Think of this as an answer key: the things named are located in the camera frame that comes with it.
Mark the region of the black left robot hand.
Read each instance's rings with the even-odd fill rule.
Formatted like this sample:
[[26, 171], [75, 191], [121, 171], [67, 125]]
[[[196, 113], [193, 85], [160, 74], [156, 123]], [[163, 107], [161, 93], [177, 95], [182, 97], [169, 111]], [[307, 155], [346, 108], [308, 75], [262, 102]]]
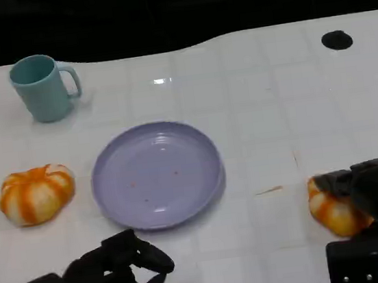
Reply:
[[127, 229], [72, 261], [63, 278], [67, 283], [164, 283], [174, 268], [166, 253]]

